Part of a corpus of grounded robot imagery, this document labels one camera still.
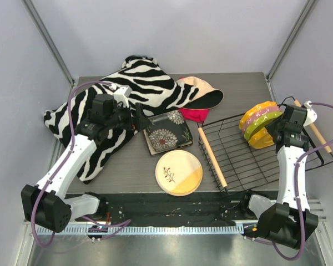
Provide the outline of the black square plate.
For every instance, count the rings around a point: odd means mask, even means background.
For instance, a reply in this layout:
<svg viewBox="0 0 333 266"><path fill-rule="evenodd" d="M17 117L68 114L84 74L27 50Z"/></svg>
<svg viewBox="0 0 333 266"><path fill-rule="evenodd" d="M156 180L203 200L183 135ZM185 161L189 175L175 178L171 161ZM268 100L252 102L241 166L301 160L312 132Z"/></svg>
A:
<svg viewBox="0 0 333 266"><path fill-rule="evenodd" d="M193 136L182 113L173 110L149 118L151 124L143 131L152 156L193 144Z"/></svg>

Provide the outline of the orange dotted plate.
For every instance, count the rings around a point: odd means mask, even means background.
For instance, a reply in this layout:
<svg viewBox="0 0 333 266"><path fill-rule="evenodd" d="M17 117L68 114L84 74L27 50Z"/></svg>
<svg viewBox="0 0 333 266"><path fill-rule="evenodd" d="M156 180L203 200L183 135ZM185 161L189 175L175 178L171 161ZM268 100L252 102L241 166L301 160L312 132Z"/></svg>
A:
<svg viewBox="0 0 333 266"><path fill-rule="evenodd" d="M250 138L248 144L254 149L264 149L274 145L274 142L273 137L268 133L267 129L263 127Z"/></svg>

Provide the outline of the yellow cream round plate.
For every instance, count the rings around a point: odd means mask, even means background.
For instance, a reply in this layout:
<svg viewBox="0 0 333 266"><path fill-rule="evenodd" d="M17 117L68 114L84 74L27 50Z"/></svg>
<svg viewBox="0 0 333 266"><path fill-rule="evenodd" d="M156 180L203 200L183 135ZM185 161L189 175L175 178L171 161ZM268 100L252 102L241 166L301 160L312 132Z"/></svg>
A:
<svg viewBox="0 0 333 266"><path fill-rule="evenodd" d="M172 196L187 196L197 190L203 179L200 161L184 150L164 154L155 167L159 187Z"/></svg>

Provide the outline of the green dotted plate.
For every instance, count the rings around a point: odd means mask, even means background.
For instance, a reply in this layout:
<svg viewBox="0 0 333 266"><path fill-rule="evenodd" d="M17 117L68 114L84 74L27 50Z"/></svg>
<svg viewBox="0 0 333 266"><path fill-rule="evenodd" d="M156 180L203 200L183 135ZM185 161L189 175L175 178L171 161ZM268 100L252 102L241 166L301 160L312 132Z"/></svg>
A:
<svg viewBox="0 0 333 266"><path fill-rule="evenodd" d="M265 125L272 122L274 119L280 117L282 115L281 111L274 111L267 113L260 118L256 119L245 131L245 134L243 134L243 137L246 141L249 141L250 138L260 131Z"/></svg>

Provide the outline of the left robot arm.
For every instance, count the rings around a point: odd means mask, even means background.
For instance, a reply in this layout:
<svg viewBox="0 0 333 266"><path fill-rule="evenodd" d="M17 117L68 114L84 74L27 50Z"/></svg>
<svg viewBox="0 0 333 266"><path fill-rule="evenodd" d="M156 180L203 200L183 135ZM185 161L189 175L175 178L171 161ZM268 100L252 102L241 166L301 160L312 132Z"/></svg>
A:
<svg viewBox="0 0 333 266"><path fill-rule="evenodd" d="M65 229L68 223L89 215L95 221L106 217L105 197L87 192L67 198L66 193L86 160L107 138L110 130L142 131L150 125L142 105L132 112L128 99L119 94L99 94L92 101L87 117L72 133L72 139L58 161L35 186L25 185L21 199L26 220L54 233Z"/></svg>

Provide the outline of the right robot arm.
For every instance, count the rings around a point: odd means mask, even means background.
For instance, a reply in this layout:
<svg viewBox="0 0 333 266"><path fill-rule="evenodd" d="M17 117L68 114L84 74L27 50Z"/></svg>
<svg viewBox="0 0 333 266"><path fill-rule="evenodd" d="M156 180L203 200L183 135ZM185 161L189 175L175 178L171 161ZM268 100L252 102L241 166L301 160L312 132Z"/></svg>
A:
<svg viewBox="0 0 333 266"><path fill-rule="evenodd" d="M303 128L317 118L310 104L288 105L283 114L265 128L273 138L279 163L279 191L275 203L257 192L249 191L240 204L240 214L258 223L244 230L244 237L264 238L300 249L316 229L319 218L310 212L305 185L309 138Z"/></svg>

